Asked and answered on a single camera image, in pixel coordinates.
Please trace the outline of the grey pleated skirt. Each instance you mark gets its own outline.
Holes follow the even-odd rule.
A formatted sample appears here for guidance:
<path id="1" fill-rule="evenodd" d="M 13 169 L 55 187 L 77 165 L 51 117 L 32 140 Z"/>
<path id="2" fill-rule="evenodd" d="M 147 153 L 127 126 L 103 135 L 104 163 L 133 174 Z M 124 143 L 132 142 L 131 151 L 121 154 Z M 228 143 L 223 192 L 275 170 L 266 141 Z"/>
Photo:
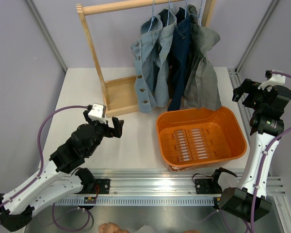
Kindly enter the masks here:
<path id="1" fill-rule="evenodd" d="M 183 93 L 184 104 L 197 109 L 206 108 L 216 111 L 222 107 L 217 75 L 212 63 L 207 58 L 219 41 L 219 34 L 201 26 L 197 19 L 197 9 L 188 5 L 190 17 L 190 46 L 187 59 L 186 87 Z"/>

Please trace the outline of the dark blue denim garment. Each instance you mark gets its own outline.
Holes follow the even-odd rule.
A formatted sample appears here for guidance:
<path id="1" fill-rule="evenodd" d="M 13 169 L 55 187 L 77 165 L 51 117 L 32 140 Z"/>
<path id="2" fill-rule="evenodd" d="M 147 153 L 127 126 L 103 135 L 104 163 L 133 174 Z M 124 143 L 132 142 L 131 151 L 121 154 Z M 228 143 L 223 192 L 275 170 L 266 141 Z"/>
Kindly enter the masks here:
<path id="1" fill-rule="evenodd" d="M 170 48 L 171 76 L 169 81 L 173 95 L 168 111 L 179 110 L 181 106 L 181 99 L 186 86 L 187 58 L 191 39 L 189 13 L 180 7 L 176 18 L 177 25 L 174 29 L 173 41 Z"/>

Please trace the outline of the light denim jacket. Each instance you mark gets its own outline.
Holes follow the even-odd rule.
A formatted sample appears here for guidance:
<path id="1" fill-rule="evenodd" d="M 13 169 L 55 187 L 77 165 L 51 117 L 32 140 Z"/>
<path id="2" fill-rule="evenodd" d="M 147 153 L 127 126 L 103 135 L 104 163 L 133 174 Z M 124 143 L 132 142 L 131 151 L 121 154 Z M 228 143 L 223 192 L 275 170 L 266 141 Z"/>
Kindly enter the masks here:
<path id="1" fill-rule="evenodd" d="M 142 113 L 151 113 L 157 106 L 153 96 L 158 76 L 155 59 L 159 55 L 158 39 L 162 28 L 160 17 L 154 16 L 141 26 L 140 38 L 131 45 L 137 75 L 134 89 Z"/>

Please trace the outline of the light blue denim skirt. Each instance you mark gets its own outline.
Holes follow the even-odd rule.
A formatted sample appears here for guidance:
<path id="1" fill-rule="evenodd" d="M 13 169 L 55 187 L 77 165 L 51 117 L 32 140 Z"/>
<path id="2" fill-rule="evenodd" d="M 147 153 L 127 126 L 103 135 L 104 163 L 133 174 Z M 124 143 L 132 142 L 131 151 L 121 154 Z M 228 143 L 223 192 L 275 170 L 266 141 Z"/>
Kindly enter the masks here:
<path id="1" fill-rule="evenodd" d="M 167 84 L 169 75 L 168 55 L 173 42 L 174 29 L 177 25 L 177 18 L 171 11 L 171 23 L 169 26 L 166 26 L 167 11 L 167 8 L 165 8 L 158 14 L 163 24 L 158 38 L 159 54 L 155 58 L 158 75 L 156 78 L 154 98 L 158 107 L 165 107 L 169 102 L 169 90 Z"/>

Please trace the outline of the light blue grey-skirt hanger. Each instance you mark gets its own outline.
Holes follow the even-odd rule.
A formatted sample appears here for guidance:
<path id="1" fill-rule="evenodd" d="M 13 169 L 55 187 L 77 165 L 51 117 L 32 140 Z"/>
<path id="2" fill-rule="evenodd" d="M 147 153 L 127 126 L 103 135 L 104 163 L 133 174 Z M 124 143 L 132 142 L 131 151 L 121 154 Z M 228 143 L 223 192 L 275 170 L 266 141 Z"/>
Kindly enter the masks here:
<path id="1" fill-rule="evenodd" d="M 205 0 L 200 1 L 199 7 L 195 7 L 192 5 L 190 8 L 191 15 L 194 16 L 197 19 L 197 23 L 199 26 L 202 25 L 202 13 L 205 7 Z"/>

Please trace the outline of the light blue dark-denim hanger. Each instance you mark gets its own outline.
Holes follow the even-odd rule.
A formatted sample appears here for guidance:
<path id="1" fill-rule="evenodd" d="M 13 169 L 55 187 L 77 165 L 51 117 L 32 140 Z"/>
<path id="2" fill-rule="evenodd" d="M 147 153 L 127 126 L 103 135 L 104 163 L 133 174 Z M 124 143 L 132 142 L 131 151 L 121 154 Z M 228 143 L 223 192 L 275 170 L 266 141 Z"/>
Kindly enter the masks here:
<path id="1" fill-rule="evenodd" d="M 188 1 L 185 0 L 185 8 L 184 8 L 184 10 L 185 10 L 185 14 L 184 14 L 184 18 L 187 17 L 187 7 L 188 7 Z"/>

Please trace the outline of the light blue jacket hanger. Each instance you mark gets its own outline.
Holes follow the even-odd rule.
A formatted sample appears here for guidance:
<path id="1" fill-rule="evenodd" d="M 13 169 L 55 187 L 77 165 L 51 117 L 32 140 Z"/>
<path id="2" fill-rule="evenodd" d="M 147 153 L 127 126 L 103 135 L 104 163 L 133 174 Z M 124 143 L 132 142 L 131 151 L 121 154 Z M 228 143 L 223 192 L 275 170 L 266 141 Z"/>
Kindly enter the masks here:
<path id="1" fill-rule="evenodd" d="M 157 19 L 156 19 L 155 14 L 154 14 L 155 4 L 156 4 L 156 0 L 153 0 L 152 1 L 151 19 L 150 19 L 150 24 L 149 24 L 149 27 L 148 27 L 148 30 L 147 30 L 148 33 L 151 32 L 151 31 L 156 30 L 156 27 L 157 27 Z"/>

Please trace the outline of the light blue skirt hanger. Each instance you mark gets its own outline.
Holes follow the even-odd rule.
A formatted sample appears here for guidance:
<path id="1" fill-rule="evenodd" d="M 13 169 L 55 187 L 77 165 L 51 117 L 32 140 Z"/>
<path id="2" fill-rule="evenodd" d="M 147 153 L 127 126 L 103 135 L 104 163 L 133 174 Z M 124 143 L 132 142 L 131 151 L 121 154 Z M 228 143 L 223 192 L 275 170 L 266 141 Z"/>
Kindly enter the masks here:
<path id="1" fill-rule="evenodd" d="M 167 23 L 166 26 L 169 26 L 171 23 L 171 0 L 168 1 L 168 8 L 167 8 Z"/>

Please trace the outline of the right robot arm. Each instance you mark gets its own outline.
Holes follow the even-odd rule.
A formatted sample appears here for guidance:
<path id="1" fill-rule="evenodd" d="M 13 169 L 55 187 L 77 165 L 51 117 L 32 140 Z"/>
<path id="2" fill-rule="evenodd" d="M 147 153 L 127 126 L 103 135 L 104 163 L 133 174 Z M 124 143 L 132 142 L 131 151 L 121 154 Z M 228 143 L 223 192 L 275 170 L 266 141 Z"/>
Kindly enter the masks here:
<path id="1" fill-rule="evenodd" d="M 254 110 L 250 119 L 250 152 L 240 181 L 222 167 L 215 170 L 210 181 L 212 190 L 222 193 L 217 208 L 251 224 L 268 214 L 272 206 L 266 200 L 266 182 L 274 151 L 284 132 L 281 116 L 291 100 L 291 90 L 284 83 L 283 77 L 263 83 L 245 79 L 233 90 L 234 102 L 246 93 L 242 104 Z"/>

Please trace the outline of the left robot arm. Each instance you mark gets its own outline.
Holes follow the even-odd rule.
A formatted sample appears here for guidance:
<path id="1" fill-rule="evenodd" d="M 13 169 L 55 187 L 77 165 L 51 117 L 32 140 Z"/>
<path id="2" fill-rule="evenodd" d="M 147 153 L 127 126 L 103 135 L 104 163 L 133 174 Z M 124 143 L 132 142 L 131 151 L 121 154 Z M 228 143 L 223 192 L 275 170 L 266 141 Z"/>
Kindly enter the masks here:
<path id="1" fill-rule="evenodd" d="M 75 193 L 97 191 L 95 178 L 81 165 L 100 145 L 104 137 L 120 138 L 124 121 L 112 118 L 113 127 L 98 120 L 80 125 L 50 156 L 42 171 L 36 172 L 22 185 L 0 194 L 0 224 L 15 232 L 46 207 Z"/>

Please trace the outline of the person left hand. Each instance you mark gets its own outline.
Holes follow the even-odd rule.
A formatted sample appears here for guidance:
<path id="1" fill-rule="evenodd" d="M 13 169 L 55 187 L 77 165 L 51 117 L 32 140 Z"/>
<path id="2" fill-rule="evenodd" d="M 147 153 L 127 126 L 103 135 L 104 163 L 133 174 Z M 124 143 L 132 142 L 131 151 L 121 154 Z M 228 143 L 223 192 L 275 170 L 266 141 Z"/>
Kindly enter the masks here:
<path id="1" fill-rule="evenodd" d="M 118 225 L 114 223 L 104 223 L 98 228 L 99 233 L 128 233 L 127 230 L 122 230 Z"/>

